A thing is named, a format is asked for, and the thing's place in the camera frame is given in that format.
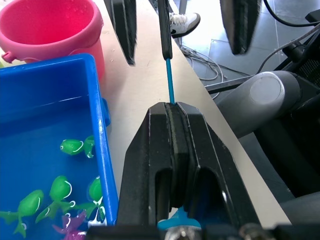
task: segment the cable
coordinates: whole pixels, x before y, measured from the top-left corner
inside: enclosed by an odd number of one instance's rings
[[[291,23],[291,22],[287,22],[283,19],[281,19],[280,17],[278,17],[271,9],[268,0],[263,0],[264,4],[266,6],[266,9],[268,9],[269,13],[271,14],[272,17],[274,17],[275,20],[277,20],[279,23],[282,23],[286,26],[289,27],[295,27],[295,28],[301,28],[301,27],[312,27],[315,24],[320,24],[320,21],[316,21],[316,22],[311,22],[311,23],[305,23],[305,24],[295,24],[295,23]]]
[[[276,50],[274,50],[272,53],[270,53],[266,59],[263,61],[263,63],[261,64],[259,70],[256,72],[256,74],[260,73],[260,71],[262,70],[262,68],[264,67],[264,65],[266,64],[266,62],[269,60],[269,58],[271,58],[274,54],[276,54],[277,52],[279,52],[280,50],[295,44],[299,41],[301,41],[302,39],[305,39],[306,37],[308,37],[309,35],[313,34],[315,31],[317,31],[318,29],[320,29],[320,23],[318,25],[316,25],[314,28],[312,28],[310,31],[308,31],[306,34],[302,35],[301,37],[298,37],[295,40],[292,40],[284,45],[282,45],[281,47],[277,48]]]
[[[220,75],[222,76],[221,83],[223,83],[224,79],[227,79],[227,77],[224,76],[221,68],[225,68],[225,69],[228,69],[230,71],[233,71],[233,72],[236,72],[236,73],[239,73],[239,74],[243,74],[245,76],[249,76],[249,74],[247,74],[247,73],[231,69],[231,68],[229,68],[227,66],[219,65],[215,61],[213,61],[209,56],[206,56],[206,55],[202,54],[201,52],[198,52],[198,51],[196,51],[194,49],[191,49],[191,48],[189,48],[187,46],[184,46],[182,44],[180,45],[180,49],[181,49],[182,53],[184,54],[184,56],[186,58],[190,59],[192,68],[194,67],[194,61],[197,61],[197,62],[199,62],[201,64],[209,66],[210,69],[215,73],[215,76],[212,77],[212,78],[200,78],[199,77],[199,79],[202,80],[202,81],[216,80],[218,78],[218,76],[219,76],[219,73],[220,73]]]

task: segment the pink bucket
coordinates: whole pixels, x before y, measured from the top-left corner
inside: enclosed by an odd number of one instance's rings
[[[105,72],[100,34],[104,22],[91,0],[15,0],[0,12],[2,58],[27,63],[89,53],[99,79]]]

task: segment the gray cushion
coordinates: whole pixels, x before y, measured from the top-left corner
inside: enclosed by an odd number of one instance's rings
[[[320,192],[297,197],[281,207],[292,224],[320,223]]]

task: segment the purple toy fish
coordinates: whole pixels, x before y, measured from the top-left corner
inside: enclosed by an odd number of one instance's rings
[[[86,211],[81,212],[76,217],[64,215],[62,217],[63,228],[52,225],[53,228],[60,234],[65,234],[63,240],[84,240],[86,237],[85,231],[77,230],[86,218]]]

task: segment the white wire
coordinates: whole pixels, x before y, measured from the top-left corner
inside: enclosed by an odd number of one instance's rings
[[[280,46],[279,48],[277,48],[276,50],[274,50],[272,53],[269,54],[269,56],[266,57],[266,59],[263,61],[263,63],[261,64],[259,70],[256,72],[256,74],[260,73],[262,68],[264,67],[264,65],[266,64],[266,62],[269,60],[269,58],[271,58],[274,54],[276,54],[277,52],[279,52],[280,50],[295,44],[299,41],[301,41],[302,39],[305,39],[306,37],[308,37],[309,35],[313,34],[315,31],[317,31],[318,29],[320,29],[320,23],[318,25],[316,25],[314,28],[312,28],[310,31],[308,31],[306,34],[302,35],[301,37],[298,37],[295,40],[292,40],[282,46]]]
[[[191,49],[191,48],[189,48],[189,47],[187,47],[187,46],[184,46],[184,45],[182,45],[182,44],[180,45],[180,49],[181,49],[181,51],[183,52],[183,54],[184,54],[187,58],[189,58],[189,59],[191,60],[191,67],[192,67],[192,68],[194,68],[194,62],[193,62],[193,61],[195,60],[195,61],[200,62],[200,63],[202,63],[202,64],[207,64],[207,65],[210,67],[210,69],[211,69],[213,72],[216,73],[216,75],[215,75],[213,78],[200,78],[200,77],[199,77],[200,80],[203,80],[203,81],[212,81],[212,80],[215,80],[215,79],[218,78],[219,73],[218,73],[218,71],[215,69],[215,67],[212,66],[212,65],[215,65],[215,66],[218,67],[219,72],[220,72],[220,74],[221,74],[221,83],[224,82],[224,78],[227,78],[226,76],[224,76],[224,74],[223,74],[220,66],[219,66],[215,61],[213,61],[209,56],[206,56],[206,55],[202,54],[201,52],[198,52],[198,51],[196,51],[196,50],[194,50],[194,49]],[[220,93],[218,92],[212,99],[215,99],[219,94],[220,94]]]

